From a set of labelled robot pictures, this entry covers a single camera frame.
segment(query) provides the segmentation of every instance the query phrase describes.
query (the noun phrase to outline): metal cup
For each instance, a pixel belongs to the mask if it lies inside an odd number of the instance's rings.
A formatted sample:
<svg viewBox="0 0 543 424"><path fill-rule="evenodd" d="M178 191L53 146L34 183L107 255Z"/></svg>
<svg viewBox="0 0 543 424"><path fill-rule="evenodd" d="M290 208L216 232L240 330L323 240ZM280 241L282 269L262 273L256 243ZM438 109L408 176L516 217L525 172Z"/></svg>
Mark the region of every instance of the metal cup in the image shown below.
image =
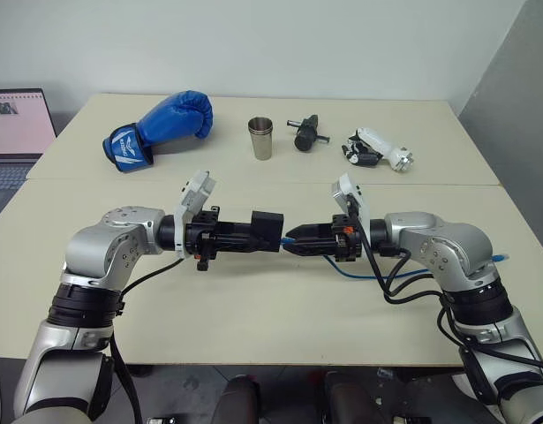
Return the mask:
<svg viewBox="0 0 543 424"><path fill-rule="evenodd" d="M252 136L255 158L260 161L266 161L271 157L273 122L268 117L253 117L248 121L247 129Z"/></svg>

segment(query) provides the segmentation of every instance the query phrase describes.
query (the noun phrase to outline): laptop screen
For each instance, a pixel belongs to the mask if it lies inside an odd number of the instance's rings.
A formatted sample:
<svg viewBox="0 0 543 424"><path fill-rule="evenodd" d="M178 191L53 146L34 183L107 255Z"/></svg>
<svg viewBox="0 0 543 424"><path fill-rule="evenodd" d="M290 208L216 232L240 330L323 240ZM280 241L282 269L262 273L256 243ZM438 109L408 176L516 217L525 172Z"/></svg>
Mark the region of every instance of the laptop screen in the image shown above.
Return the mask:
<svg viewBox="0 0 543 424"><path fill-rule="evenodd" d="M0 155L37 157L55 137L40 89L0 90Z"/></svg>

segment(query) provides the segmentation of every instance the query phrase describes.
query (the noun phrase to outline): floor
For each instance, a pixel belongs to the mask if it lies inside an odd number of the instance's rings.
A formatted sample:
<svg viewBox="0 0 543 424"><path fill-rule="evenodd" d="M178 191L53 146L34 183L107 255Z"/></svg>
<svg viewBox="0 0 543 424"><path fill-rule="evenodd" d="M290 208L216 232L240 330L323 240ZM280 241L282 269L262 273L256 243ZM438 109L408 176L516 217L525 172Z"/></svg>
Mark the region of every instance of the floor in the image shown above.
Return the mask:
<svg viewBox="0 0 543 424"><path fill-rule="evenodd" d="M23 363L23 360L0 359L4 424L12 420L13 391ZM381 404L388 422L396 414L428 416L434 424L498 422L485 407L461 394L449 374L429 376L441 372L437 368L420 373L415 368L155 366L151 375L134 381L144 419L172 414L178 417L179 424L208 424L226 382L236 375L251 375L260 385L261 424L318 424L321 422L316 408L318 383L332 369L359 379ZM425 376L411 380L413 374ZM130 404L116 378L109 405L95 422L132 422Z"/></svg>

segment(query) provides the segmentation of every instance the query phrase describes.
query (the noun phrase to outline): white robotic hand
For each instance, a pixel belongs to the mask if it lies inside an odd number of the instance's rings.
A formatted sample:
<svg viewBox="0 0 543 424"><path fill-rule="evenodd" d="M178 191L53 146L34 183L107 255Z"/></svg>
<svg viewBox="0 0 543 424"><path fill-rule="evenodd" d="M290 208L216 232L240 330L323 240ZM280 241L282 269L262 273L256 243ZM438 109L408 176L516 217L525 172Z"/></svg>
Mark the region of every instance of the white robotic hand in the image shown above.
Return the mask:
<svg viewBox="0 0 543 424"><path fill-rule="evenodd" d="M215 188L216 182L208 176L207 170L197 170L183 187L181 198L175 209L175 253L177 258L188 258L185 249L185 227L197 215Z"/></svg>
<svg viewBox="0 0 543 424"><path fill-rule="evenodd" d="M405 171L414 162L410 150L395 147L371 128L358 128L342 150L350 163L357 166L375 166L384 157L393 170Z"/></svg>

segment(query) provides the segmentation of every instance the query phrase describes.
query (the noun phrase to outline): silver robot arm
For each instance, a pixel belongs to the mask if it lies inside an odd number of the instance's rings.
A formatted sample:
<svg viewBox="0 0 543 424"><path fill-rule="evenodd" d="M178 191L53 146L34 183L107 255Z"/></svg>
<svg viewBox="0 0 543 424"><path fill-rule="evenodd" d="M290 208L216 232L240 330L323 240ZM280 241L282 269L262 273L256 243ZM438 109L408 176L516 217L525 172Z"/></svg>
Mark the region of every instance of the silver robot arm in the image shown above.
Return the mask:
<svg viewBox="0 0 543 424"><path fill-rule="evenodd" d="M477 399L498 405L507 423L543 422L543 368L492 354L542 361L509 302L485 233L422 212L388 214L385 223L388 240L409 250L441 287L452 325L465 342L460 356Z"/></svg>
<svg viewBox="0 0 543 424"><path fill-rule="evenodd" d="M48 318L40 324L19 379L15 423L86 423L104 411L113 361L101 351L124 306L121 291L141 255L177 250L184 256L182 245L161 246L160 225L170 217L178 222L177 231L184 231L213 187L208 173L199 171L183 189L174 216L160 209L117 208L75 234ZM175 237L181 244L182 239L183 234Z"/></svg>
<svg viewBox="0 0 543 424"><path fill-rule="evenodd" d="M365 233L372 252L409 252L441 287L441 303L461 342L459 353L474 396L485 405L498 405L508 424L543 423L542 358L509 302L485 233L425 212L370 220L359 187L347 174L333 184L332 194L343 214L334 215L331 223L303 224L287 232L292 240L283 248L301 256L355 261L367 256Z"/></svg>

